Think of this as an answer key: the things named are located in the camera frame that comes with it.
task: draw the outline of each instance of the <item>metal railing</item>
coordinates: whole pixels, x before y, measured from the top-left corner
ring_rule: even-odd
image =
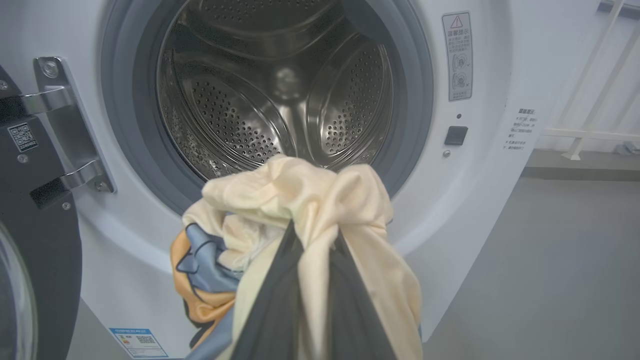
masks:
[[[566,122],[567,114],[569,114],[570,110],[575,106],[576,100],[578,98],[578,93],[586,86],[585,80],[589,78],[588,74],[591,70],[596,58],[600,55],[604,49],[603,45],[607,41],[607,37],[613,28],[616,19],[618,18],[618,14],[620,14],[620,10],[623,8],[624,0],[616,0],[611,8],[611,12],[607,17],[606,27],[600,33],[596,44],[587,59],[587,62],[580,74],[578,82],[571,92],[571,96],[569,96],[569,100],[566,102],[557,123],[557,127],[555,128],[546,128],[543,130],[542,135],[547,136],[562,136],[573,138],[573,143],[571,144],[569,150],[563,154],[565,158],[571,160],[580,160],[580,151],[584,145],[584,142],[587,139],[598,139],[598,140],[614,140],[619,142],[640,142],[640,119],[635,124],[631,133],[617,133],[617,132],[608,132],[608,131],[595,131],[594,125],[601,118],[600,112],[602,110],[603,104],[607,102],[609,97],[612,95],[611,87],[616,82],[620,75],[620,70],[627,62],[629,54],[631,54],[632,50],[638,43],[638,38],[640,37],[640,20],[636,21],[636,25],[634,27],[633,33],[629,40],[627,40],[627,44],[625,48],[622,50],[620,57],[618,58],[613,70],[609,74],[607,81],[604,86],[599,90],[598,97],[596,101],[593,103],[591,110],[589,111],[587,117],[582,122],[580,129],[568,129],[564,127]],[[613,122],[612,129],[617,129],[622,120],[628,115],[629,111],[634,108],[635,103],[640,99],[640,81],[634,88],[633,92],[630,94],[630,97],[624,104],[622,111],[618,118],[616,118]]]

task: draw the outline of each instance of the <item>blue fabric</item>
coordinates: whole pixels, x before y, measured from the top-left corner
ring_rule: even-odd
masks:
[[[231,330],[234,323],[234,308],[220,319],[218,326],[193,349],[184,360],[212,360],[218,357],[231,344]]]
[[[233,272],[216,261],[227,249],[225,242],[205,233],[198,224],[187,226],[186,233],[191,250],[178,263],[176,270],[186,273],[194,288],[208,293],[236,291],[241,273]]]

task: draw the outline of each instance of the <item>screw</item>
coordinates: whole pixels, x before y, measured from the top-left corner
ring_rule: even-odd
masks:
[[[58,66],[53,61],[47,61],[42,64],[42,72],[51,79],[58,77]]]
[[[104,181],[99,181],[95,183],[95,189],[99,192],[107,190],[107,184]]]

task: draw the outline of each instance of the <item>qr code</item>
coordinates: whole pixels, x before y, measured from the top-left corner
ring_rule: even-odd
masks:
[[[138,339],[138,341],[141,344],[155,344],[156,341],[154,340],[153,336],[136,336],[136,338]]]
[[[20,125],[9,127],[8,130],[11,134],[11,137],[13,138],[13,142],[15,142],[15,146],[18,147],[18,150],[20,152],[24,152],[38,146],[38,143],[33,137],[33,133],[31,132],[31,129],[26,122]]]

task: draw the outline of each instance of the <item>white fabric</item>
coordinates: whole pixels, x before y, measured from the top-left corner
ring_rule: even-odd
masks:
[[[387,242],[385,226],[392,218],[392,207],[369,165],[353,165],[336,174],[298,158],[275,156],[252,172],[209,181],[202,195],[185,212],[184,225],[195,222],[221,236],[228,247],[219,260],[224,265],[242,266],[251,260],[236,295],[234,342],[271,266],[282,231],[293,219],[305,249],[298,263],[306,318],[304,356],[326,359],[328,256],[340,226],[396,357],[422,359],[417,330],[420,286]]]

